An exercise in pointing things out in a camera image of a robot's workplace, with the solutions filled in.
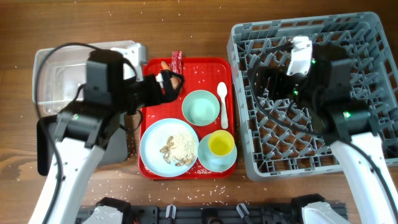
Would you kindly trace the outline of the mint green bowl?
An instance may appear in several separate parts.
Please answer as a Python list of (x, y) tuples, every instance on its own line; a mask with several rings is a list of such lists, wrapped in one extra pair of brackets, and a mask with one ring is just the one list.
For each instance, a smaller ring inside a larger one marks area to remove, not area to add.
[(207, 126), (220, 114), (220, 103), (217, 97), (206, 90), (195, 90), (189, 93), (182, 103), (183, 117), (195, 126)]

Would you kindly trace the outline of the yellow plastic cup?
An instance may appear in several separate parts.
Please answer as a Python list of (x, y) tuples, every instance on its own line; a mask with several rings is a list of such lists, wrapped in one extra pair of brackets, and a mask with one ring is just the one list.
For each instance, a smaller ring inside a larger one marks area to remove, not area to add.
[(215, 156), (227, 156), (233, 151), (234, 137), (228, 131), (217, 130), (210, 134), (208, 147)]

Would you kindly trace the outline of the small light blue saucer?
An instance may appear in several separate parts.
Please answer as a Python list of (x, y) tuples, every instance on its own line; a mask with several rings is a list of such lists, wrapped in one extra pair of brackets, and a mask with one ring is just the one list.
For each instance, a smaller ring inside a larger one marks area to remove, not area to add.
[(224, 172), (230, 169), (236, 162), (238, 150), (234, 146), (233, 151), (224, 157), (215, 156), (208, 147), (210, 134), (206, 135), (198, 145), (198, 160), (202, 166), (212, 172)]

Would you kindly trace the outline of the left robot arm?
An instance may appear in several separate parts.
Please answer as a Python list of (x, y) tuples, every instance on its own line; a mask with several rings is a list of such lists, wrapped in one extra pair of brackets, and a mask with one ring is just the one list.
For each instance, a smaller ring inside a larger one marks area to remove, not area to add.
[(125, 79), (124, 66), (132, 63), (122, 53), (91, 49), (86, 82), (77, 90), (83, 100), (72, 99), (55, 116), (52, 133), (43, 117), (38, 120), (53, 156), (30, 223), (73, 223), (109, 140), (123, 128), (121, 115), (175, 101), (185, 82), (181, 73), (171, 70), (141, 81)]

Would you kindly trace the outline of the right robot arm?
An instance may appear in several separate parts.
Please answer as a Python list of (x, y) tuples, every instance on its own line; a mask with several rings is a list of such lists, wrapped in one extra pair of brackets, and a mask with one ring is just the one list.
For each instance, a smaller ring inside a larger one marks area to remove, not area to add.
[(363, 223), (397, 223), (397, 190), (388, 171), (379, 122), (368, 104), (350, 95), (354, 61), (338, 45), (299, 46), (290, 42), (261, 55), (291, 51), (289, 66), (248, 70), (253, 100), (264, 89), (269, 98), (291, 98), (312, 117), (312, 136), (322, 137), (342, 166)]

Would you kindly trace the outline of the grey dishwasher rack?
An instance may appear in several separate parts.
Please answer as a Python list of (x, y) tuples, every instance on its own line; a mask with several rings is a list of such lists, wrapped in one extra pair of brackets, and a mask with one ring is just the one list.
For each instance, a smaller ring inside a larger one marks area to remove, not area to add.
[(306, 35), (314, 44), (335, 44), (354, 60), (351, 95), (368, 103), (379, 119), (386, 163), (397, 164), (397, 66), (381, 20), (374, 12), (236, 24), (227, 44), (239, 112), (246, 173), (251, 180), (339, 172), (324, 140), (302, 133), (311, 128), (307, 109), (288, 99), (253, 100), (247, 70), (271, 47)]

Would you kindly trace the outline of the orange carrot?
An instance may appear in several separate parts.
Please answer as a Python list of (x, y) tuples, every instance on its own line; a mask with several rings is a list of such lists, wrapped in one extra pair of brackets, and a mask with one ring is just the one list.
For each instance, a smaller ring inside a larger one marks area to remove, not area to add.
[[(168, 64), (165, 61), (161, 61), (160, 64), (161, 64), (161, 67), (163, 70), (170, 70), (170, 67), (168, 66)], [(170, 81), (171, 81), (173, 89), (176, 90), (178, 85), (180, 84), (180, 80), (176, 77), (171, 77)]]

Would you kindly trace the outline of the red snack wrapper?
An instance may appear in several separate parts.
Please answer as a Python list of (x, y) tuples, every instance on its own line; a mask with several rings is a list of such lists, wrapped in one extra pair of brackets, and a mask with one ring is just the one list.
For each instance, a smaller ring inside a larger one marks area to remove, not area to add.
[(172, 52), (172, 61), (170, 63), (171, 71), (182, 74), (182, 52), (181, 51), (173, 51)]

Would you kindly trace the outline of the large light blue plate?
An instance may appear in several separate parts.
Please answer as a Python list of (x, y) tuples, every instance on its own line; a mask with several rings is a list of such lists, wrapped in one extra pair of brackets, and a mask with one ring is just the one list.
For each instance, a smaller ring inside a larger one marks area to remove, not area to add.
[(198, 136), (194, 129), (186, 122), (175, 118), (157, 121), (144, 132), (140, 143), (140, 157), (146, 168), (153, 174), (161, 178), (178, 177), (193, 167), (197, 158), (190, 166), (177, 167), (166, 163), (162, 153), (160, 153), (160, 149), (166, 143), (167, 138), (181, 131), (191, 132), (197, 140), (197, 144), (199, 144)]

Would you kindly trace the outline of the white plastic spoon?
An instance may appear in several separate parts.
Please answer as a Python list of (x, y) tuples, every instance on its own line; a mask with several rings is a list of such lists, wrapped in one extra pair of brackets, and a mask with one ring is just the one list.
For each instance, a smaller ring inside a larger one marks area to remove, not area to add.
[(226, 95), (228, 93), (228, 89), (226, 87), (226, 84), (224, 82), (220, 82), (217, 86), (217, 94), (220, 97), (220, 103), (221, 103), (221, 127), (223, 129), (228, 128), (228, 115), (226, 112)]

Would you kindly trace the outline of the black plastic tray bin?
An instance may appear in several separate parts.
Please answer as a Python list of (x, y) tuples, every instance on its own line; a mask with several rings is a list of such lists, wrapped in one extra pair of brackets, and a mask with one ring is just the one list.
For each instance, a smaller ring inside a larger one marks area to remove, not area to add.
[[(55, 131), (56, 115), (47, 116), (42, 118), (44, 126), (49, 133)], [(98, 167), (117, 164), (127, 159), (128, 149), (126, 132), (118, 129), (110, 138), (109, 144), (105, 150), (102, 160), (99, 162)], [(44, 131), (37, 122), (37, 171), (42, 176), (47, 176), (50, 163), (52, 160), (53, 152), (50, 150), (50, 141), (45, 137)]]

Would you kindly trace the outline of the peanut shells and rice pile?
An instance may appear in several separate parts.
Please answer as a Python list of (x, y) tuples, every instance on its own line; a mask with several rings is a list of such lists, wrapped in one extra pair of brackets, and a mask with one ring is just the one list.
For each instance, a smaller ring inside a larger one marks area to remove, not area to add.
[(197, 158), (197, 140), (189, 131), (181, 131), (167, 138), (160, 153), (168, 164), (190, 166)]

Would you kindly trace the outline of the clear plastic bin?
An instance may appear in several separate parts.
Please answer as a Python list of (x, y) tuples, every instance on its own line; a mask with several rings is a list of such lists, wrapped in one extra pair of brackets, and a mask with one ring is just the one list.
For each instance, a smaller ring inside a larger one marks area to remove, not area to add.
[[(127, 47), (132, 40), (100, 42), (92, 45), (101, 49)], [(56, 51), (44, 63), (38, 90), (32, 91), (33, 102), (47, 115), (57, 114), (76, 95), (78, 87), (86, 83), (86, 61), (91, 48), (70, 46)]]

